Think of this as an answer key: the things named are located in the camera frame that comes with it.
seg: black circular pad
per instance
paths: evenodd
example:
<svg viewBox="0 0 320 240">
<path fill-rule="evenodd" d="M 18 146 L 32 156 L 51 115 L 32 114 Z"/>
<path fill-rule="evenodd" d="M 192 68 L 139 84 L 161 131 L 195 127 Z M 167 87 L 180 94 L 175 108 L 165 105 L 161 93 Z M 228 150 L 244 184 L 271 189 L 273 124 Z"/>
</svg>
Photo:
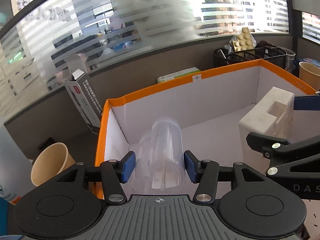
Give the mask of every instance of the black circular pad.
<svg viewBox="0 0 320 240">
<path fill-rule="evenodd" d="M 270 195 L 252 196 L 245 205 L 252 213 L 260 216 L 273 216 L 283 209 L 281 200 Z"/>
<path fill-rule="evenodd" d="M 66 196 L 49 196 L 39 201 L 37 210 L 48 217 L 58 217 L 67 214 L 74 206 L 71 198 Z"/>
<path fill-rule="evenodd" d="M 239 166 L 233 167 L 235 188 L 218 204 L 222 220 L 250 238 L 275 239 L 298 232 L 307 214 L 303 201 L 250 167 Z"/>
<path fill-rule="evenodd" d="M 84 178 L 85 165 L 70 167 L 24 195 L 13 212 L 21 231 L 35 239 L 67 239 L 93 226 L 102 207 Z"/>
</svg>

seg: metal pivot screw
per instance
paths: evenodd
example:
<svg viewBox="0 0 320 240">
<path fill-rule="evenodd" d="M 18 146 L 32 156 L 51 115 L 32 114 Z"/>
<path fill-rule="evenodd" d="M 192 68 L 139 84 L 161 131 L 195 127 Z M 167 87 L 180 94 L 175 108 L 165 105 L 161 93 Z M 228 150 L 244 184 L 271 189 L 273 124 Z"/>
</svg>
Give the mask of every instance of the metal pivot screw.
<svg viewBox="0 0 320 240">
<path fill-rule="evenodd" d="M 200 202 L 208 202 L 211 200 L 211 196 L 208 194 L 199 194 L 196 196 L 196 200 Z"/>
<path fill-rule="evenodd" d="M 273 149 L 277 149 L 277 148 L 279 148 L 280 146 L 281 146 L 280 143 L 275 143 L 275 144 L 272 145 L 272 148 L 273 148 Z"/>
<path fill-rule="evenodd" d="M 275 175 L 278 172 L 278 169 L 276 167 L 272 167 L 268 170 L 269 175 Z"/>
<path fill-rule="evenodd" d="M 109 196 L 108 199 L 112 202 L 120 202 L 124 199 L 124 196 L 122 196 L 120 194 L 112 194 Z"/>
</svg>

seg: gray wall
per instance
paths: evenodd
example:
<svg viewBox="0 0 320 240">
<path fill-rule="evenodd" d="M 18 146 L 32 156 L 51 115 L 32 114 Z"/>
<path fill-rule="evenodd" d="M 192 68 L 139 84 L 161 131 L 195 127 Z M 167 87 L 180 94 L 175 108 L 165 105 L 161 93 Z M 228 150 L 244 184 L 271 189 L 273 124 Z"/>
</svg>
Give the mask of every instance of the gray wall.
<svg viewBox="0 0 320 240">
<path fill-rule="evenodd" d="M 310 57 L 320 61 L 320 44 L 313 41 L 299 38 L 297 52 L 297 58 Z"/>
<path fill-rule="evenodd" d="M 257 35 L 257 41 L 267 40 L 276 46 L 292 49 L 289 35 Z M 227 44 L 230 37 L 210 39 L 189 46 L 173 48 L 123 65 L 92 73 L 92 84 L 104 104 L 108 98 L 117 98 L 156 84 L 156 79 L 190 67 L 201 70 L 213 66 L 212 51 Z M 46 96 L 22 114 L 10 120 L 6 127 L 26 156 L 34 156 L 37 147 L 47 138 L 56 141 L 77 136 L 88 128 L 66 90 Z"/>
</svg>

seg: frosted glass partition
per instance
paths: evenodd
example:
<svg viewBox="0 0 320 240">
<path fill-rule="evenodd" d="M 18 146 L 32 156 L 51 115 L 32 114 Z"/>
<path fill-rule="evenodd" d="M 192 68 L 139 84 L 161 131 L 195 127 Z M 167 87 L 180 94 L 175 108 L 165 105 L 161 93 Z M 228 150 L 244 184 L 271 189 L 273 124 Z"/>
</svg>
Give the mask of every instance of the frosted glass partition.
<svg viewBox="0 0 320 240">
<path fill-rule="evenodd" d="M 0 115 L 8 119 L 61 86 L 73 53 L 92 71 L 242 26 L 288 33 L 286 0 L 48 0 L 0 40 Z"/>
</svg>

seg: blue gripper pad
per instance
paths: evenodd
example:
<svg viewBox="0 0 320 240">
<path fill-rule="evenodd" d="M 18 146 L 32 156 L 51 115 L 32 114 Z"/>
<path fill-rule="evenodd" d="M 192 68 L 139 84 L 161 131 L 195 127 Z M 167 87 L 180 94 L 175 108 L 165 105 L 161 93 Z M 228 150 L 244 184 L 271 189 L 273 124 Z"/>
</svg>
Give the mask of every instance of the blue gripper pad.
<svg viewBox="0 0 320 240">
<path fill-rule="evenodd" d="M 320 95 L 294 97 L 294 110 L 320 111 Z"/>
<path fill-rule="evenodd" d="M 197 182 L 198 174 L 196 173 L 196 165 L 190 158 L 190 156 L 186 153 L 183 154 L 184 159 L 184 166 L 186 168 L 186 171 L 188 173 L 188 176 L 191 180 L 191 182 L 195 183 Z"/>
<path fill-rule="evenodd" d="M 121 183 L 127 183 L 129 181 L 129 178 L 134 170 L 134 167 L 136 165 L 136 154 L 134 152 L 129 152 L 130 154 L 125 160 L 123 164 L 123 169 L 121 172 Z"/>
</svg>

